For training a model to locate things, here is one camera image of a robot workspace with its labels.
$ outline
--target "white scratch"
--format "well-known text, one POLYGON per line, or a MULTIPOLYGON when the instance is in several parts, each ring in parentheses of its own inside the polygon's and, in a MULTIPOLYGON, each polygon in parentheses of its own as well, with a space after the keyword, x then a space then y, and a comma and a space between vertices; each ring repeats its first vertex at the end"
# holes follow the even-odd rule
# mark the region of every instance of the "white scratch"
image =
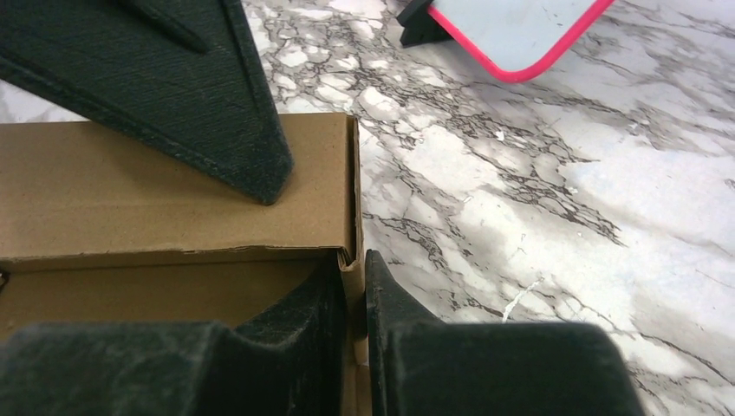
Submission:
POLYGON ((524 296, 526 296, 529 292, 531 292, 536 286, 541 284, 541 282, 543 282, 543 279, 544 277, 541 276, 538 280, 531 283, 528 288, 523 289, 520 292, 518 292, 516 297, 514 297, 511 303, 508 303, 508 305, 503 310, 503 320, 501 321, 502 323, 506 323, 508 321, 508 318, 511 316, 511 312, 516 307, 516 305, 518 305, 518 303, 521 302, 521 299, 523 299, 524 296))

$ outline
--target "cardboard flap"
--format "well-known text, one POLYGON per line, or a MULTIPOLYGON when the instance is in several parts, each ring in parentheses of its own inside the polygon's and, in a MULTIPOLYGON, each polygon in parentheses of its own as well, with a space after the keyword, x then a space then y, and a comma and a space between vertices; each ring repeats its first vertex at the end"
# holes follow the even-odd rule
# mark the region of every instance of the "cardboard flap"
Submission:
POLYGON ((361 232, 354 123, 345 114, 281 122, 296 167, 271 206, 92 122, 0 125, 0 268, 254 246, 343 248, 349 266, 361 232))

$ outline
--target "gray marble vein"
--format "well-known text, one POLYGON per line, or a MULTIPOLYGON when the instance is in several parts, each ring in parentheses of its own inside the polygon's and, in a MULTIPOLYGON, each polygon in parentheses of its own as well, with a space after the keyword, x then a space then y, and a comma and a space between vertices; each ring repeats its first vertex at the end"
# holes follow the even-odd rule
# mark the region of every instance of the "gray marble vein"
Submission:
POLYGON ((601 326, 650 414, 735 413, 735 2, 618 1, 512 85, 402 49, 403 5, 245 5, 280 111, 360 118, 366 246, 447 321, 601 326))

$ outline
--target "marble pattern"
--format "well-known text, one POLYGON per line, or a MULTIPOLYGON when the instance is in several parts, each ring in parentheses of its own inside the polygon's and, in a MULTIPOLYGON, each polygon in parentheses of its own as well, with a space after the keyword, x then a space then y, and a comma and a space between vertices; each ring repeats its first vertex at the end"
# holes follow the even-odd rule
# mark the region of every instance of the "marble pattern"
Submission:
POLYGON ((603 327, 650 414, 735 413, 735 3, 618 1, 514 85, 402 49, 404 5, 245 5, 280 111, 360 117, 366 246, 446 321, 603 327))

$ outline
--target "pink border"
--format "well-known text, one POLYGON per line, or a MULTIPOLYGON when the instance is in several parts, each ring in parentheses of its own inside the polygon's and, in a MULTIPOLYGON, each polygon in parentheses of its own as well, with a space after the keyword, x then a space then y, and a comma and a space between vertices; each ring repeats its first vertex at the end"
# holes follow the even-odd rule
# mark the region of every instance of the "pink border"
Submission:
POLYGON ((467 39, 467 37, 463 35, 456 26, 449 22, 449 20, 447 20, 446 17, 444 17, 444 15, 442 15, 434 6, 429 6, 428 12, 429 16, 440 24, 441 27, 443 27, 444 30, 446 30, 446 32, 462 46, 462 48, 467 49, 467 52, 469 52, 475 60, 480 62, 480 65, 482 65, 483 68, 485 68, 492 76, 503 82, 523 82, 536 78, 543 73, 543 71, 549 69, 549 67, 553 65, 554 62, 556 62, 556 60, 559 59, 559 57, 562 56, 562 54, 566 52, 574 42, 576 42, 577 39, 579 39, 579 36, 581 36, 582 33, 584 33, 584 31, 587 30, 587 28, 594 23, 598 17, 600 17, 600 15, 610 4, 612 4, 613 1, 614 0, 595 1, 595 4, 584 12, 582 17, 580 17, 579 20, 569 28, 569 31, 567 31, 567 33, 565 33, 564 36, 562 36, 562 38, 559 39, 551 49, 549 49, 549 52, 547 52, 546 55, 539 59, 538 62, 526 69, 521 69, 520 71, 502 70, 495 64, 495 62, 491 61, 487 55, 475 46, 472 41, 467 39))

